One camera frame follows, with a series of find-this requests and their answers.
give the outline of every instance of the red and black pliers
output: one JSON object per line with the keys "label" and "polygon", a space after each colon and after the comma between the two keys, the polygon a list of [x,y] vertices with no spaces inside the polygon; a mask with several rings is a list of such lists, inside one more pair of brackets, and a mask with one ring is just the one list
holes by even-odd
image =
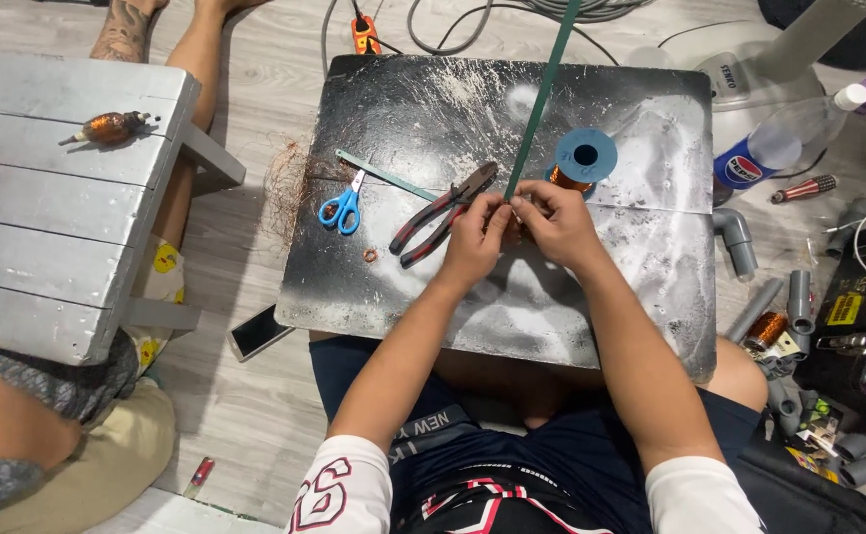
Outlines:
{"label": "red and black pliers", "polygon": [[406,246],[410,238],[420,228],[427,225],[429,221],[439,217],[444,212],[449,212],[437,229],[430,234],[430,237],[426,238],[426,241],[420,243],[419,246],[403,256],[400,256],[400,264],[403,266],[403,269],[410,268],[416,261],[426,258],[439,247],[446,237],[449,236],[456,217],[466,213],[466,210],[469,209],[469,204],[473,203],[475,197],[492,185],[497,173],[498,165],[496,162],[482,165],[466,178],[462,184],[459,186],[451,185],[448,193],[437,200],[433,200],[430,205],[419,210],[419,213],[413,216],[413,219],[403,225],[400,232],[397,232],[397,236],[393,238],[393,242],[390,243],[390,252],[393,254],[402,252],[403,247]]}

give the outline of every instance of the orange power strip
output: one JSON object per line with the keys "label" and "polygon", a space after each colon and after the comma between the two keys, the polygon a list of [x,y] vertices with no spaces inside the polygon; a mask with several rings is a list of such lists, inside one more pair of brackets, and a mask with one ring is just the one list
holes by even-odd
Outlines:
{"label": "orange power strip", "polygon": [[357,18],[350,21],[350,32],[354,36],[354,48],[358,54],[379,54],[379,42],[377,38],[377,27],[374,26],[373,19],[370,18],[370,15],[361,15],[361,19],[367,22],[368,29],[365,31],[357,30]]}

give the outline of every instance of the white phone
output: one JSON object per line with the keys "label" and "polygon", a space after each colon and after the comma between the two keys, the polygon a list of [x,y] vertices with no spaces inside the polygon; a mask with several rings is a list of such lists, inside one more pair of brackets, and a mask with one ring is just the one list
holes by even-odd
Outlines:
{"label": "white phone", "polygon": [[256,316],[231,329],[225,338],[231,351],[235,353],[240,363],[257,355],[274,342],[294,332],[294,329],[281,326],[274,320],[274,308],[277,304],[264,309]]}

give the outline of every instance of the blue scissors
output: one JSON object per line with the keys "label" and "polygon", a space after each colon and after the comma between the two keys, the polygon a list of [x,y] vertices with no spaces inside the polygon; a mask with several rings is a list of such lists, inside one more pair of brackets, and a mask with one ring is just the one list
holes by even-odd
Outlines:
{"label": "blue scissors", "polygon": [[[361,183],[364,183],[364,176],[366,173],[361,169],[340,197],[320,205],[320,210],[317,212],[320,224],[324,226],[336,225],[344,236],[349,236],[357,230],[357,227],[361,225],[361,211],[357,209],[357,193],[361,189]],[[349,226],[345,226],[347,216],[351,214],[353,214],[354,220]]]}

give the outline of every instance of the hand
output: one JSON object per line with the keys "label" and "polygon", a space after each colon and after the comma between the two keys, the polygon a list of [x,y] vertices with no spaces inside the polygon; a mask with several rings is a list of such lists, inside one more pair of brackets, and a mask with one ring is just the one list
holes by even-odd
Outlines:
{"label": "hand", "polygon": [[496,267],[510,217],[511,207],[503,204],[501,195],[480,193],[469,210],[453,222],[446,259],[435,280],[456,287],[465,295]]}
{"label": "hand", "polygon": [[[531,195],[532,201],[521,195]],[[510,203],[549,260],[580,273],[603,252],[581,193],[544,180],[523,179]]]}

